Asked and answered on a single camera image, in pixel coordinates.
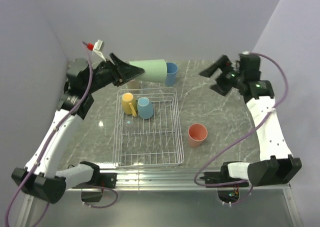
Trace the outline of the yellow ceramic mug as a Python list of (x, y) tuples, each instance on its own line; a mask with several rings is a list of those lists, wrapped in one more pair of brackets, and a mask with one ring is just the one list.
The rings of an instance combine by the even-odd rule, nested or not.
[(123, 112), (127, 115), (132, 115), (133, 117), (137, 117), (137, 100), (135, 96), (130, 93), (124, 93), (121, 97), (121, 105)]

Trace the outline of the green plastic tumbler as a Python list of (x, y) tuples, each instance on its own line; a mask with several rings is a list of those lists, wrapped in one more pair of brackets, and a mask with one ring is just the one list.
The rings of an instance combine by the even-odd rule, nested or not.
[(164, 59), (137, 60), (129, 64), (144, 69), (144, 73), (135, 78), (138, 81), (164, 83), (167, 78), (167, 63)]

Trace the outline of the light blue ceramic mug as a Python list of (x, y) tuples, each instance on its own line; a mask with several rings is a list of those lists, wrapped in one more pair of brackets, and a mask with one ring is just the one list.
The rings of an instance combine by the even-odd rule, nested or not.
[(138, 116), (144, 120), (150, 119), (154, 115), (154, 108), (147, 97), (140, 97), (137, 101)]

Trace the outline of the clear faceted drinking glass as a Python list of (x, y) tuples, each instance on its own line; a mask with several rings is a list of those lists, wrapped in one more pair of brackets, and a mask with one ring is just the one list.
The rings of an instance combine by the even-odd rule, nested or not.
[(123, 120), (122, 124), (122, 134), (131, 135), (136, 131), (137, 119), (132, 117), (127, 117)]

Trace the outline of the salmon pink plastic tumbler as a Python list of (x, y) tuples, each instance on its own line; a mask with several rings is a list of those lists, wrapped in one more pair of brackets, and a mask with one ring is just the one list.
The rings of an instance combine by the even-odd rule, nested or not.
[(207, 136), (207, 128), (200, 123), (194, 123), (188, 128), (188, 145), (191, 148), (198, 148)]

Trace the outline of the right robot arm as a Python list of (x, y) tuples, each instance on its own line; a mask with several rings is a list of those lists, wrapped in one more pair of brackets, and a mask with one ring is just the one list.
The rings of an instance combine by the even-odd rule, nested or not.
[[(284, 93), (279, 100), (275, 98), (271, 82), (261, 79), (262, 58), (273, 63), (282, 75)], [(283, 69), (269, 56), (243, 52), (235, 62), (231, 62), (227, 55), (222, 55), (199, 75), (210, 78), (217, 70), (221, 73), (210, 89), (221, 96), (226, 96), (232, 89), (238, 90), (254, 122), (253, 129), (226, 147), (226, 150), (256, 133), (259, 161), (225, 162), (221, 166), (218, 182), (205, 183), (204, 187), (231, 187), (242, 183), (249, 183), (252, 187), (288, 184), (302, 168), (302, 161), (294, 157), (289, 149), (277, 116), (276, 108), (287, 98), (289, 91)]]

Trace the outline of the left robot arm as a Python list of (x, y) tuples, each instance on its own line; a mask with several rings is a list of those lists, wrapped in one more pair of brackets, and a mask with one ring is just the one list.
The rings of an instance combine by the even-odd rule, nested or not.
[(23, 193), (55, 204), (70, 188), (80, 184), (95, 188), (100, 184), (97, 164), (82, 161), (62, 171), (58, 166), (72, 135), (94, 102), (92, 94), (109, 84), (122, 86), (145, 72), (113, 53), (109, 56), (110, 60), (102, 61), (96, 68), (90, 59), (77, 58), (69, 63), (64, 92), (45, 139), (25, 167), (12, 172), (13, 181)]

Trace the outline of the beige plastic tumbler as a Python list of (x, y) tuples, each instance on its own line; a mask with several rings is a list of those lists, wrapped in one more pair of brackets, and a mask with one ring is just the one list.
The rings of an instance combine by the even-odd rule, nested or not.
[(141, 88), (141, 82), (139, 80), (130, 80), (126, 83), (126, 86), (128, 89), (140, 89)]

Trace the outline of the blue plastic tumbler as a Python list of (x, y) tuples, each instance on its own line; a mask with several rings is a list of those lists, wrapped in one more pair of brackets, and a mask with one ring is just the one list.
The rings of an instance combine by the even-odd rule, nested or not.
[(173, 62), (167, 62), (167, 73), (164, 84), (168, 87), (173, 86), (176, 82), (176, 77), (178, 73), (178, 66)]

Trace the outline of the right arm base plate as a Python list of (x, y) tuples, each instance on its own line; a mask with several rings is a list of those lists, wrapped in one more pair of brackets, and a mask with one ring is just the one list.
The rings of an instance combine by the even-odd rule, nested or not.
[(232, 187), (248, 187), (247, 181), (242, 181), (240, 178), (232, 178), (228, 174), (223, 174), (217, 171), (206, 171), (203, 176), (200, 177), (204, 180), (206, 187), (214, 185), (215, 188), (232, 188)]

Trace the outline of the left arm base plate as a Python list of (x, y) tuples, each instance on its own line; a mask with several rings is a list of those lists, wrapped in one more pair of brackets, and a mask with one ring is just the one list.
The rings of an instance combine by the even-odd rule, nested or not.
[(95, 183), (81, 183), (76, 185), (74, 189), (88, 189), (91, 187), (106, 187), (114, 189), (117, 183), (117, 175), (118, 174), (116, 172), (103, 172), (99, 174), (98, 180)]

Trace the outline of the aluminium mounting rail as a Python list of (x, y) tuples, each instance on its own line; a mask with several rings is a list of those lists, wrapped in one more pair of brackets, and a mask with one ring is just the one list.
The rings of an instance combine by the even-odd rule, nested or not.
[(205, 181), (201, 180), (200, 177), (204, 175), (202, 173), (200, 177), (194, 176), (193, 172), (190, 171), (169, 171), (169, 170), (108, 170), (108, 171), (97, 171), (97, 170), (78, 170), (75, 167), (59, 171), (55, 177), (46, 178), (31, 174), (28, 176), (28, 172), (25, 172), (24, 179), (25, 184), (23, 190), (30, 192), (31, 195), (36, 195), (36, 190), (41, 193), (58, 193), (63, 194), (66, 190), (74, 189), (75, 186), (86, 183), (95, 183), (100, 173), (117, 173), (117, 181), (115, 188), (98, 187), (94, 188), (81, 188), (81, 189), (147, 189), (160, 190), (163, 188), (174, 189), (174, 188), (187, 188), (190, 186), (201, 186), (206, 187)]

